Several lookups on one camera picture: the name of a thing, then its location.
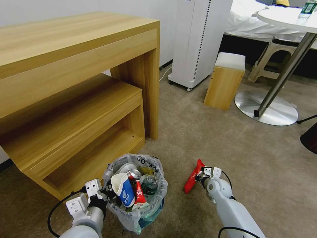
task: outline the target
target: wooden table leg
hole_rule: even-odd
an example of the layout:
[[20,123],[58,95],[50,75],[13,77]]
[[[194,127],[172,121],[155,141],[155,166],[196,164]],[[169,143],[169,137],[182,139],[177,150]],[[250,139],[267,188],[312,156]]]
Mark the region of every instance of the wooden table leg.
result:
[[159,29],[158,47],[110,69],[111,76],[142,89],[145,134],[158,138]]

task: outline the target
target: black baseboard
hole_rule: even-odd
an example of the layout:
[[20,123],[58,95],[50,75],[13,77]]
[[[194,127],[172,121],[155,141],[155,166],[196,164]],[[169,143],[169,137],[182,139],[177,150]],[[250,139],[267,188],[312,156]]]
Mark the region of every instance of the black baseboard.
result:
[[13,161],[11,159],[6,160],[5,162],[0,164],[0,172],[6,170],[11,165],[13,165]]
[[173,63],[173,60],[170,60],[169,62],[163,64],[161,68],[165,68],[166,66],[169,66],[171,63]]

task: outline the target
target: power cord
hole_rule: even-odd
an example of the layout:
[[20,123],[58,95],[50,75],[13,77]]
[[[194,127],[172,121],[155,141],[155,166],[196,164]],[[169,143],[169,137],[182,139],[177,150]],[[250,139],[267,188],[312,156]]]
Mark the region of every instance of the power cord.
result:
[[165,73],[163,74],[163,77],[161,77],[161,79],[160,79],[159,81],[161,81],[161,80],[164,78],[164,76],[166,75],[167,71],[168,71],[169,69],[171,69],[171,68],[172,68],[172,67],[168,68],[168,69],[165,71]]
[[230,181],[228,175],[223,170],[221,172],[227,177],[229,184],[230,184],[230,187],[231,187],[231,191],[232,191],[232,184],[231,184],[231,181]]
[[58,235],[56,232],[53,231],[52,226],[51,226],[51,217],[52,217],[53,212],[54,212],[55,209],[56,209],[59,205],[61,205],[65,200],[67,200],[68,198],[70,198],[70,197],[73,196],[74,194],[80,193],[80,192],[86,193],[86,192],[87,192],[87,191],[86,191],[86,187],[84,186],[84,187],[82,187],[80,190],[78,190],[78,191],[76,191],[76,192],[71,192],[71,194],[69,194],[67,197],[63,198],[62,200],[60,200],[60,201],[53,207],[53,209],[50,211],[49,216],[47,217],[47,227],[48,227],[50,233],[51,233],[53,236],[55,236],[55,237],[60,237],[60,235]]
[[253,234],[252,232],[249,232],[249,231],[247,231],[247,230],[245,230],[245,229],[238,228],[238,227],[234,227],[234,226],[225,226],[225,227],[221,228],[221,229],[219,230],[219,232],[218,232],[218,238],[220,238],[221,232],[223,232],[224,230],[238,230],[238,231],[243,231],[243,232],[245,232],[245,233],[248,233],[249,235],[254,236],[255,238],[260,238],[259,236]]
[[231,181],[230,181],[228,175],[223,170],[221,172],[227,177],[227,179],[228,179],[228,181],[230,183],[231,190],[232,190],[232,184],[231,184]]

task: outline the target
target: gray carpet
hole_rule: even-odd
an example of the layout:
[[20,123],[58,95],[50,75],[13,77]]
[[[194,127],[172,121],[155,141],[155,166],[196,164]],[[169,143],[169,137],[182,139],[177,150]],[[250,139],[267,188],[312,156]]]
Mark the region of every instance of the gray carpet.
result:
[[[213,109],[203,105],[208,83],[206,79],[187,92],[169,85],[167,74],[160,82],[159,139],[147,139],[141,153],[154,155],[163,164],[169,182],[164,209],[140,236],[123,231],[109,212],[103,236],[217,237],[222,224],[200,184],[190,194],[183,192],[201,159],[229,175],[234,196],[266,237],[316,237],[317,155],[299,141],[316,119],[276,127],[248,118],[234,103],[228,111]],[[238,91],[268,90],[271,83],[243,79]],[[316,92],[316,80],[293,76],[279,96],[296,104],[300,118],[305,118],[317,113]],[[57,199],[15,166],[0,173],[0,193],[0,237],[53,237],[46,219]],[[64,206],[57,209],[52,225],[59,234],[70,227]]]

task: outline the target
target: plastic bottle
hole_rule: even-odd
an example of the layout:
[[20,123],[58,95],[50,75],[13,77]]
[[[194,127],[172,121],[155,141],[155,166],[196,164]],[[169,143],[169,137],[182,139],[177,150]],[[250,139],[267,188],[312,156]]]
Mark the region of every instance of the plastic bottle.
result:
[[317,6],[317,0],[308,0],[303,6],[298,18],[309,18]]

